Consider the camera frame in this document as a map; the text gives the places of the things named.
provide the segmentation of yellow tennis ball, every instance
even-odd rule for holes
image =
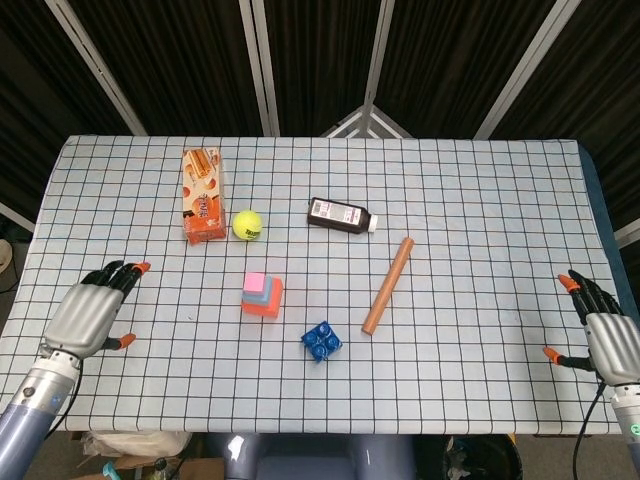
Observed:
[[[255,240],[262,230],[262,219],[253,210],[243,210],[233,217],[233,233],[243,240]]]

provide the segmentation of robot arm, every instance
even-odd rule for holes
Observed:
[[[0,479],[24,477],[78,381],[83,360],[135,340],[132,333],[120,339],[108,335],[120,305],[149,267],[111,262],[64,297],[44,333],[39,358],[0,418]]]
[[[548,347],[544,352],[557,365],[595,371],[613,387],[611,406],[640,474],[640,330],[609,293],[573,270],[569,275],[558,278],[584,326],[589,357],[566,357]]]

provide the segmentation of wooden dowel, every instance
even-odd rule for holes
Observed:
[[[396,253],[396,258],[393,259],[391,268],[389,269],[384,282],[382,282],[380,291],[378,291],[376,301],[373,302],[369,315],[367,315],[367,319],[362,325],[363,332],[368,333],[369,335],[373,335],[373,332],[375,332],[378,322],[380,321],[380,317],[382,317],[382,312],[384,312],[387,303],[389,303],[391,293],[393,292],[396,283],[398,283],[398,278],[400,278],[404,265],[409,259],[409,254],[411,253],[414,243],[415,242],[410,237],[407,237],[402,241],[402,244],[398,249],[398,253]]]

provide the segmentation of blue lego block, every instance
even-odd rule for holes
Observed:
[[[302,343],[309,349],[316,362],[326,360],[329,355],[342,346],[342,342],[328,322],[322,322],[320,325],[315,326],[301,338]]]
[[[242,293],[242,301],[253,305],[261,305],[266,307],[271,301],[271,290],[273,288],[273,279],[267,276],[264,280],[264,290],[262,293]]]

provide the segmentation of table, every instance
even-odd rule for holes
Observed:
[[[226,207],[260,212],[256,242],[188,246],[181,154],[221,146]],[[366,206],[373,234],[308,227],[312,196]],[[416,245],[375,335],[361,332],[403,237]],[[71,137],[42,203],[0,339],[4,407],[60,300],[108,261],[152,264],[85,362],[71,430],[575,434],[593,374],[554,275],[614,292],[574,141]],[[243,274],[285,284],[277,320],[241,314]],[[300,336],[344,342],[316,364]],[[599,405],[589,432],[618,431]]]

